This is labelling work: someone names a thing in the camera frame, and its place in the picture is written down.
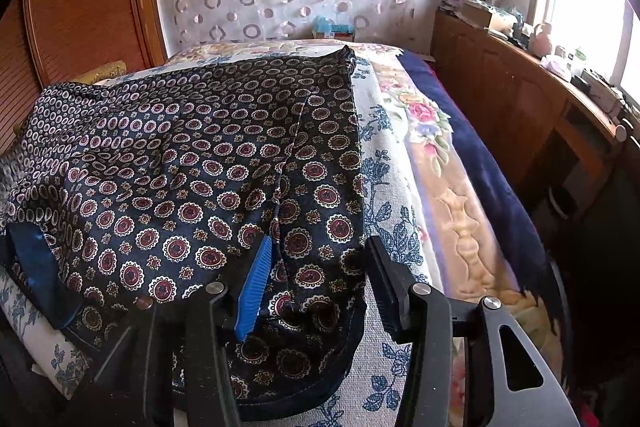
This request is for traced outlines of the pink floral bed quilt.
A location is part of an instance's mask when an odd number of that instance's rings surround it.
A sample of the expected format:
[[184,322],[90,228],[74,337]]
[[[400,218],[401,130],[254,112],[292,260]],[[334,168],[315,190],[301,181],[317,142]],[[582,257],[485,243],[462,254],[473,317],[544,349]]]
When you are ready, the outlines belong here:
[[[449,116],[422,94],[399,63],[401,49],[338,40],[202,44],[168,65],[232,62],[267,55],[320,56],[350,46],[358,66],[358,132],[364,174],[366,232],[378,235],[414,275],[454,299],[497,297],[561,379],[562,334],[544,300],[523,291],[452,145]],[[243,426],[393,426],[411,347],[383,331],[369,282],[364,335],[341,386],[318,407]]]

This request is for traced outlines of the navy blue blanket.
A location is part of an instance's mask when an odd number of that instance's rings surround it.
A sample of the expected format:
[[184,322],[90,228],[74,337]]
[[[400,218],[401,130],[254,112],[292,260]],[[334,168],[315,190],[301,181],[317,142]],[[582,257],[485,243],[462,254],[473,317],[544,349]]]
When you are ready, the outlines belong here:
[[552,268],[532,219],[506,181],[494,156],[469,119],[450,98],[431,66],[418,54],[403,49],[399,63],[418,90],[449,116],[452,145],[462,161],[506,261],[523,291],[542,298],[550,319],[570,326],[562,298],[564,289]]

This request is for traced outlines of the long wooden side cabinet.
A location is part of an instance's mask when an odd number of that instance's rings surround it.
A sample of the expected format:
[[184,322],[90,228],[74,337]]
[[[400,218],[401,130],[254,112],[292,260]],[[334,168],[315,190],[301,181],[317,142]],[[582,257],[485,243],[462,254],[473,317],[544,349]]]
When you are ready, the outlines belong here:
[[624,135],[588,95],[446,12],[435,14],[431,54],[438,79],[527,211],[555,186],[578,209],[594,201]]

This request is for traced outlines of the olive gold patterned pillow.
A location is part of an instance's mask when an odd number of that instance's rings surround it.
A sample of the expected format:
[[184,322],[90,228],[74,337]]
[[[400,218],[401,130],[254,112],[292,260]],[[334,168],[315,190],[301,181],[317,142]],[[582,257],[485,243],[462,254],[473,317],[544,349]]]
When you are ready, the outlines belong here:
[[73,79],[73,82],[82,84],[96,84],[99,81],[109,80],[125,75],[127,65],[124,61],[115,61],[103,64],[97,68],[84,72],[79,77]]

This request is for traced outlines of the pink bottle on cabinet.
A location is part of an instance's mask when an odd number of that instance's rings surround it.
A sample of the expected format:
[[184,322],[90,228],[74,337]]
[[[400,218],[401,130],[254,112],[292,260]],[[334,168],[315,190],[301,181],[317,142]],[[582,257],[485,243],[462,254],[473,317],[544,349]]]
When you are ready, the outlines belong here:
[[537,24],[529,37],[528,50],[533,56],[543,58],[552,53],[552,25],[547,22]]

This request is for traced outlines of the box with blue items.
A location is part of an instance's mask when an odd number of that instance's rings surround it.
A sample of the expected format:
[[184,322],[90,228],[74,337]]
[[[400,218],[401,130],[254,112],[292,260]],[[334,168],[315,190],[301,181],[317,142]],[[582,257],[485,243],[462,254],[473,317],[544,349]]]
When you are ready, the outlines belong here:
[[355,27],[352,24],[339,24],[327,17],[318,16],[312,25],[312,35],[315,39],[335,39],[353,42],[355,40]]

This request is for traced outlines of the cardboard box on cabinet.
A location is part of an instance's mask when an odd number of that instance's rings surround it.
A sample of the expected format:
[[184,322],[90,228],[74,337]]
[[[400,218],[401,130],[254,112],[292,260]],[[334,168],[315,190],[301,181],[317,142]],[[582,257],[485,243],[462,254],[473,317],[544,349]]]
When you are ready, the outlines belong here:
[[491,29],[494,31],[508,34],[518,19],[507,12],[500,12],[491,6],[485,6],[477,3],[464,2],[459,10],[459,16],[465,23],[482,29]]

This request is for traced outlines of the brown wooden wardrobe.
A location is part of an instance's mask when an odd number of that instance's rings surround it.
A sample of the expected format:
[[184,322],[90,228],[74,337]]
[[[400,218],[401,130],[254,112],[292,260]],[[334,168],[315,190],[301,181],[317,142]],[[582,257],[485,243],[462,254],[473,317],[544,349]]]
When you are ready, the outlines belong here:
[[166,58],[156,0],[10,0],[1,17],[1,145],[50,84]]

